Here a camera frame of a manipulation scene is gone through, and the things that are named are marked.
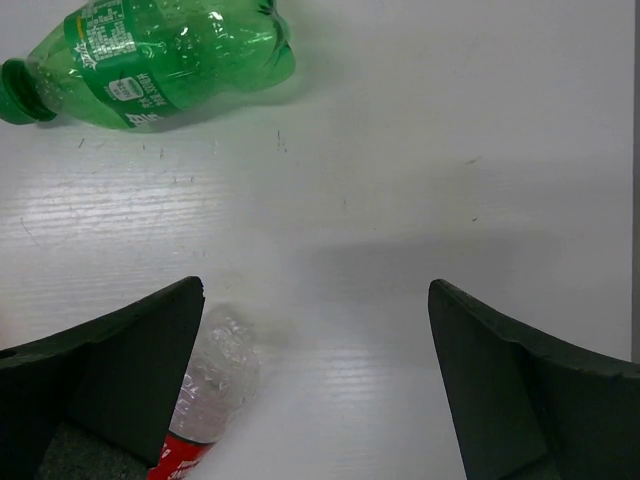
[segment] bottle neck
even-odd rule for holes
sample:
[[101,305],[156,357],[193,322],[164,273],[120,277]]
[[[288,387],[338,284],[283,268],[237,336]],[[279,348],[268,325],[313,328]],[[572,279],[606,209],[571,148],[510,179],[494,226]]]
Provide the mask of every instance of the bottle neck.
[[12,58],[4,62],[2,83],[16,106],[34,121],[48,122],[55,118],[56,114],[42,103],[23,60]]

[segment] scratch mark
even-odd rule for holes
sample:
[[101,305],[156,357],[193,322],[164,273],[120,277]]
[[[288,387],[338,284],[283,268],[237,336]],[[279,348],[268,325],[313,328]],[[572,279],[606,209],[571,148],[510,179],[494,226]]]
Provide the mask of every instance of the scratch mark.
[[287,143],[280,133],[280,130],[278,130],[278,151],[284,151],[284,153],[287,153],[289,151],[289,149],[287,148]]
[[24,231],[27,232],[27,235],[29,235],[29,238],[31,238],[33,243],[35,243],[40,250],[44,251],[44,247],[40,245],[40,242],[36,240],[36,237],[33,236],[33,234],[29,231],[27,226],[24,224],[24,217],[20,217],[20,223],[22,224],[22,228],[24,228]]
[[[102,171],[101,169],[98,170],[94,170],[91,173],[88,173],[86,175],[83,175],[80,178],[76,178],[74,180],[67,180],[66,182],[60,182],[58,184],[56,184],[56,188],[62,188],[62,187],[72,187],[74,186],[76,183],[80,183],[83,182],[84,180],[86,180],[87,178],[89,178],[91,175],[95,175],[96,173]],[[45,195],[42,199],[50,199],[51,195]]]

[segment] plastic bottle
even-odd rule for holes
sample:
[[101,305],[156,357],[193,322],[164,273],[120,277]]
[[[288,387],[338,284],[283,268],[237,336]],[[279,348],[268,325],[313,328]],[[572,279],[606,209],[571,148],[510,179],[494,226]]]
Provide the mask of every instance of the plastic bottle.
[[228,306],[203,321],[158,466],[148,480],[184,478],[251,398],[258,382],[253,330]]
[[69,15],[0,77],[0,118],[63,113],[127,129],[224,90],[257,91],[295,69],[275,0],[97,0]]

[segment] bottle body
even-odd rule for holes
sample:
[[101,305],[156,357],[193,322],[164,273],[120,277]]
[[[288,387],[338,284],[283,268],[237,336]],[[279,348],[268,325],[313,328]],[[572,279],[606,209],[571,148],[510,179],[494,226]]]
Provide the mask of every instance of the bottle body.
[[97,0],[56,27],[26,69],[51,112],[126,129],[280,83],[295,69],[288,38],[271,0]]
[[218,306],[202,323],[160,462],[148,480],[186,476],[255,394],[257,381],[251,327]]

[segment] green plastic bottle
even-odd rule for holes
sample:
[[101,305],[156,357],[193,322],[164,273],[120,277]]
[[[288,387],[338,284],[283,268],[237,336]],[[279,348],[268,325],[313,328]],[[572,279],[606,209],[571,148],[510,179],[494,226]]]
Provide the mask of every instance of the green plastic bottle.
[[97,0],[26,61],[2,65],[0,118],[147,125],[224,90],[284,81],[295,69],[288,40],[274,0]]

